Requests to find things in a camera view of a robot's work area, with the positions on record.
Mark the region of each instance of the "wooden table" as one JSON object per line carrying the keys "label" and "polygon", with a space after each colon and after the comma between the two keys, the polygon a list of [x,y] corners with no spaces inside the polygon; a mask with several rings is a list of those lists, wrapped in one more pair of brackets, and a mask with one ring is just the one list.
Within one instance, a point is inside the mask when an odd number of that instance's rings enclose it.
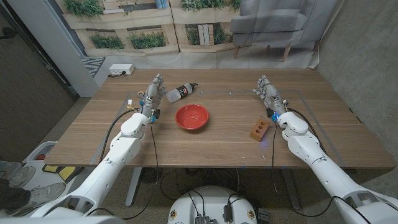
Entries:
{"label": "wooden table", "polygon": [[[127,99],[139,106],[136,93],[146,90],[161,73],[167,90],[184,83],[198,83],[195,92],[173,104],[166,97],[159,107],[160,119],[152,125],[161,167],[255,167],[271,166],[275,125],[266,117],[266,107],[251,92],[261,74],[280,91],[289,106],[302,112],[313,124],[328,155],[341,167],[391,169],[393,158],[361,124],[322,76],[313,70],[136,70],[124,78],[108,78],[78,115],[45,163],[61,166],[95,166],[104,135],[114,118],[126,111]],[[174,115],[183,105],[196,103],[209,111],[208,123],[199,131],[177,126]],[[123,117],[113,128],[119,132]],[[261,142],[249,137],[256,121],[265,117],[271,126]],[[304,168],[304,162],[288,149],[277,128],[274,162],[276,168]],[[128,163],[155,167],[150,130],[139,154]]]}

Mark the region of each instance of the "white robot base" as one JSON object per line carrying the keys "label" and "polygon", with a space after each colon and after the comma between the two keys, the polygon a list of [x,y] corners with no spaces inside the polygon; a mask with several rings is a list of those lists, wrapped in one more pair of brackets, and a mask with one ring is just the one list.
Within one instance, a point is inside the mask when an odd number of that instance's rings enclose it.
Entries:
{"label": "white robot base", "polygon": [[[240,197],[235,191],[220,186],[203,186],[196,188],[195,191],[189,191],[192,200],[189,194],[185,193],[174,202],[170,209],[169,219],[167,222],[168,224],[257,224],[257,218],[254,213],[253,207],[245,198]],[[228,204],[228,198],[232,194],[235,194],[229,199],[230,202],[233,202],[231,204],[232,221],[225,222],[224,207]]]}

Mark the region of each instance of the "cable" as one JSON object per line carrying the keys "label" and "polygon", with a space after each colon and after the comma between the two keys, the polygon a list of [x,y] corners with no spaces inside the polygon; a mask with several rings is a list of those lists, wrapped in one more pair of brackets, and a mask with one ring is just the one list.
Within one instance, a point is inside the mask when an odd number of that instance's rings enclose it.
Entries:
{"label": "cable", "polygon": [[232,205],[234,202],[236,202],[237,200],[241,200],[242,197],[244,197],[245,195],[239,195],[235,200],[233,200],[229,205]]}
{"label": "cable", "polygon": [[0,179],[1,179],[2,177],[4,177],[4,175],[6,175],[7,171],[2,170],[2,171],[0,171],[0,173],[3,173],[3,174],[0,176]]}
{"label": "cable", "polygon": [[165,177],[166,177],[167,175],[173,173],[173,172],[175,172],[175,183],[176,183],[176,188],[177,188],[177,190],[180,192],[180,190],[178,189],[178,172],[177,172],[176,170],[171,170],[170,172],[166,173],[166,174],[162,177],[162,180],[160,181],[160,191],[162,192],[162,194],[163,194],[164,197],[166,197],[166,198],[168,198],[168,199],[170,199],[170,200],[177,200],[178,198],[172,198],[172,197],[166,195],[166,193],[163,191],[163,187],[162,187],[163,180],[165,179]]}
{"label": "cable", "polygon": [[302,216],[304,216],[304,217],[309,217],[309,218],[318,217],[318,216],[320,216],[320,215],[323,215],[323,214],[329,209],[329,207],[330,207],[330,205],[331,205],[331,202],[333,201],[334,198],[338,198],[338,199],[344,201],[347,205],[349,205],[351,208],[353,208],[353,209],[355,210],[355,212],[358,213],[358,215],[360,215],[360,216],[366,221],[366,223],[371,224],[371,222],[369,222],[369,220],[368,220],[364,215],[362,215],[362,213],[359,212],[358,209],[356,209],[354,206],[352,206],[351,204],[349,204],[346,200],[344,200],[344,199],[342,199],[341,197],[336,196],[336,195],[333,196],[333,197],[330,199],[328,206],[327,206],[321,213],[318,213],[318,214],[316,214],[316,215],[306,215],[306,214],[302,214],[302,213],[300,213],[300,212],[298,212],[298,211],[295,211],[294,209],[292,209],[292,211],[295,212],[295,213],[297,213],[297,214],[299,214],[299,215],[302,215]]}
{"label": "cable", "polygon": [[108,75],[108,77],[110,77],[110,78],[121,78],[121,77],[124,77],[124,76],[126,76],[126,71],[123,71],[119,75]]}
{"label": "cable", "polygon": [[188,195],[189,195],[189,197],[191,198],[191,201],[192,201],[192,203],[193,203],[193,206],[195,206],[195,210],[197,211],[197,216],[199,216],[199,212],[198,212],[197,206],[195,205],[195,202],[193,202],[193,199],[192,199],[191,194],[189,193],[189,191],[188,191]]}
{"label": "cable", "polygon": [[205,215],[205,199],[203,199],[203,196],[201,195],[201,194],[199,194],[196,190],[191,190],[191,191],[193,191],[193,192],[195,192],[196,194],[198,194],[200,197],[201,197],[201,201],[202,201],[202,204],[203,204],[203,216],[205,217],[206,215]]}
{"label": "cable", "polygon": [[[130,219],[136,218],[136,217],[139,216],[142,212],[145,211],[145,209],[148,207],[148,205],[149,205],[149,203],[150,203],[150,200],[151,200],[152,197],[154,196],[155,189],[156,189],[157,183],[158,183],[158,181],[159,181],[159,162],[158,162],[158,160],[157,160],[156,143],[155,143],[154,132],[153,132],[153,130],[152,130],[152,124],[150,124],[150,133],[152,134],[152,140],[154,141],[155,158],[156,158],[156,168],[157,168],[155,187],[154,187],[154,189],[153,189],[153,191],[152,191],[152,193],[151,193],[151,195],[150,195],[150,197],[149,197],[148,203],[145,205],[145,207],[144,207],[137,215],[134,215],[134,216],[128,217],[128,218],[122,218],[123,220],[130,220]],[[97,211],[97,210],[102,210],[102,211],[108,212],[109,214],[115,216],[111,211],[109,211],[109,210],[106,209],[106,208],[96,208],[96,209],[92,210],[89,214],[87,214],[87,216],[91,215],[93,212],[95,212],[95,211]]]}
{"label": "cable", "polygon": [[276,136],[276,129],[277,129],[277,123],[275,121],[275,132],[274,132],[274,138],[272,140],[272,180],[274,182],[274,188],[275,188],[275,192],[279,197],[278,194],[278,189],[276,188],[276,184],[275,184],[275,174],[274,174],[274,149],[275,149],[275,136]]}
{"label": "cable", "polygon": [[326,152],[325,148],[324,148],[323,145],[322,145],[321,140],[319,139],[319,137],[318,137],[318,135],[317,135],[317,132],[316,132],[316,131],[314,130],[314,128],[312,127],[310,121],[309,121],[302,113],[298,112],[297,110],[292,109],[292,108],[287,108],[287,109],[290,110],[290,111],[293,111],[294,113],[297,113],[298,115],[300,115],[300,116],[305,120],[305,122],[307,122],[307,124],[310,126],[310,128],[311,128],[311,130],[312,130],[313,135],[314,135],[315,137],[317,137],[317,139],[318,139],[318,141],[319,141],[319,146],[321,147],[322,151],[323,151],[326,155],[328,155],[328,153]]}
{"label": "cable", "polygon": [[238,178],[238,188],[236,189],[236,192],[239,192],[240,180],[239,180],[239,172],[238,172],[238,168],[236,168],[236,177]]}
{"label": "cable", "polygon": [[231,202],[229,201],[230,199],[231,199],[231,197],[232,196],[234,196],[234,195],[240,195],[240,194],[238,194],[238,193],[233,193],[233,194],[231,194],[229,197],[228,197],[228,200],[227,200],[227,205],[231,205]]}
{"label": "cable", "polygon": [[99,162],[101,162],[104,159],[104,152],[105,152],[105,148],[106,148],[106,143],[108,142],[109,139],[109,135],[111,134],[112,128],[113,126],[116,124],[116,122],[118,122],[118,120],[123,117],[125,114],[133,112],[135,110],[128,110],[124,113],[122,113],[121,115],[119,115],[111,124],[111,126],[108,129],[108,132],[106,133],[106,137],[105,137],[105,142],[104,142],[104,146],[102,147],[102,152],[101,152],[101,156],[99,157]]}

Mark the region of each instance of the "red bowl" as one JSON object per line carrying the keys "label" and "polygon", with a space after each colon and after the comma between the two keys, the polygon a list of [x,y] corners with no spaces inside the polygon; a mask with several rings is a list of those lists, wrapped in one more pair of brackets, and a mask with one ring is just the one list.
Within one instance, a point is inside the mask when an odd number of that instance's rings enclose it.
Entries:
{"label": "red bowl", "polygon": [[206,124],[209,112],[204,106],[185,105],[175,114],[175,122],[184,129],[196,130]]}

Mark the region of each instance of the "orange wooden block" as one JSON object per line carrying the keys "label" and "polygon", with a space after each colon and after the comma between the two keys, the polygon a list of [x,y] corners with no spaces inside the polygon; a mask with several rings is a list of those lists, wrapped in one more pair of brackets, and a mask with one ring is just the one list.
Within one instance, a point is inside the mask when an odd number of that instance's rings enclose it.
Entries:
{"label": "orange wooden block", "polygon": [[256,125],[254,125],[253,129],[250,132],[250,138],[253,138],[256,141],[261,141],[268,127],[269,123],[267,121],[259,119],[259,121],[257,121]]}

